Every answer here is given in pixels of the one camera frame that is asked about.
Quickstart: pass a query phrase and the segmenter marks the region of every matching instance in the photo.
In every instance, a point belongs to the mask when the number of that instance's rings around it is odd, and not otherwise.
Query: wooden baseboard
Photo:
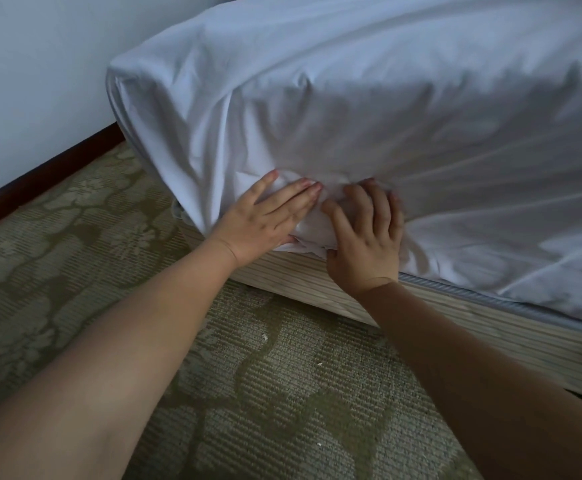
[[[123,141],[114,123],[0,188],[0,220]]]

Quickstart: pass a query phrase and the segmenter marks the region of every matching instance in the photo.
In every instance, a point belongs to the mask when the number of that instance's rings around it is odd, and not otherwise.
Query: wall
[[[0,187],[115,121],[116,55],[228,0],[0,0]]]

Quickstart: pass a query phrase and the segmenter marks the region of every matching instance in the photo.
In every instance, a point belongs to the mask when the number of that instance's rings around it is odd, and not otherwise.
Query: mattress
[[[403,270],[582,319],[582,0],[239,0],[116,58],[115,115],[207,234],[272,168],[404,202]],[[285,250],[323,254],[312,212]]]
[[[177,222],[191,248],[204,240],[195,226],[181,219]],[[329,278],[324,261],[310,254],[272,251],[231,278],[377,326],[364,308]],[[440,292],[423,282],[402,284],[479,339],[559,386],[582,394],[582,328],[574,330],[573,320],[551,324]]]

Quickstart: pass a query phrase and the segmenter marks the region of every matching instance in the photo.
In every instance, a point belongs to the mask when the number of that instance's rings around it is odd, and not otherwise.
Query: carpet
[[[125,144],[0,222],[0,400],[188,252]],[[479,478],[383,334],[227,282],[125,478]]]

